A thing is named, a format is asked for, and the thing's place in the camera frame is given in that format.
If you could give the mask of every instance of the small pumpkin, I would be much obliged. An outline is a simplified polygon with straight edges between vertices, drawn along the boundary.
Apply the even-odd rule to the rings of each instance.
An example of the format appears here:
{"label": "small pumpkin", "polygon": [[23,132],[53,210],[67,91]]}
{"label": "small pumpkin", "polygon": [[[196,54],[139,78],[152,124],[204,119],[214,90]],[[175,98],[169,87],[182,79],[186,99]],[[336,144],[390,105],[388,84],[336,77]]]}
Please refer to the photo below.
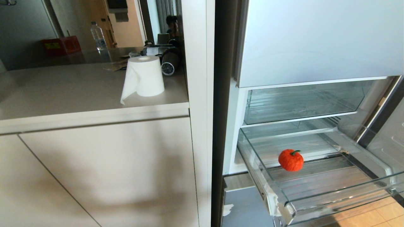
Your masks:
{"label": "small pumpkin", "polygon": [[278,162],[282,168],[287,171],[296,172],[303,168],[304,159],[299,153],[300,151],[293,149],[286,149],[280,153]]}

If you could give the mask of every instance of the open refrigerator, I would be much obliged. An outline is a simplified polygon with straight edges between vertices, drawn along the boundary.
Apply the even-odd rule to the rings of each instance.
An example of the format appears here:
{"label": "open refrigerator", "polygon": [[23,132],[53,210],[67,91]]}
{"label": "open refrigerator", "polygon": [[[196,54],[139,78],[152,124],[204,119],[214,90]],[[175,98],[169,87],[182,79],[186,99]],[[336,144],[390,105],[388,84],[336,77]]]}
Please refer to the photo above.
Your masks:
{"label": "open refrigerator", "polygon": [[[216,10],[223,176],[248,172],[276,227],[402,200],[404,135],[380,130],[404,96],[404,2],[239,0]],[[302,170],[280,167],[285,149],[301,150]]]}

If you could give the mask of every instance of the white paper towel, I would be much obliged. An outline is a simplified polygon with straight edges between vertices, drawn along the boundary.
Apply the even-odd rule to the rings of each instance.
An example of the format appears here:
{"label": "white paper towel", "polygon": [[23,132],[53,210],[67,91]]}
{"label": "white paper towel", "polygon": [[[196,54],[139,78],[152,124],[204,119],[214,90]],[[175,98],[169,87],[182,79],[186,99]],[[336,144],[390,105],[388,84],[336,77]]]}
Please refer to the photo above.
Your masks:
{"label": "white paper towel", "polygon": [[155,96],[164,91],[163,74],[158,56],[139,56],[128,60],[121,103],[137,92],[140,96]]}

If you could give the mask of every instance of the glass shelf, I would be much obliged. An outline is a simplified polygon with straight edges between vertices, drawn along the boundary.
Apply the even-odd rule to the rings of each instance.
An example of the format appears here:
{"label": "glass shelf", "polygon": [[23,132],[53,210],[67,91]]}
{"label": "glass shelf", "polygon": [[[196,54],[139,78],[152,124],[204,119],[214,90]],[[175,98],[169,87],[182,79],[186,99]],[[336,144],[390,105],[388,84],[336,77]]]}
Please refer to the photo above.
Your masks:
{"label": "glass shelf", "polygon": [[[271,215],[274,206],[283,206],[293,225],[404,192],[404,166],[388,152],[404,151],[402,146],[386,139],[365,149],[341,131],[327,118],[240,129],[237,147]],[[279,166],[284,149],[301,150],[301,171]],[[373,168],[385,174],[375,176]]]}
{"label": "glass shelf", "polygon": [[245,124],[355,112],[373,81],[250,90]]}

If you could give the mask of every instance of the water bottle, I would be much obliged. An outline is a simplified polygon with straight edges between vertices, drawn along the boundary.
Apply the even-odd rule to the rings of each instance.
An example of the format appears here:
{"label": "water bottle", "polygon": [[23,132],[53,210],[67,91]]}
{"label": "water bottle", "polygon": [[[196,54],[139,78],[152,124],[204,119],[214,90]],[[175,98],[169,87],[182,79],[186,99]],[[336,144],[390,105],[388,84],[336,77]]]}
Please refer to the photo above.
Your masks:
{"label": "water bottle", "polygon": [[102,34],[102,29],[97,26],[97,22],[91,22],[91,33],[93,34],[95,45],[97,46],[97,50],[106,50],[107,43],[105,42],[104,35]]}

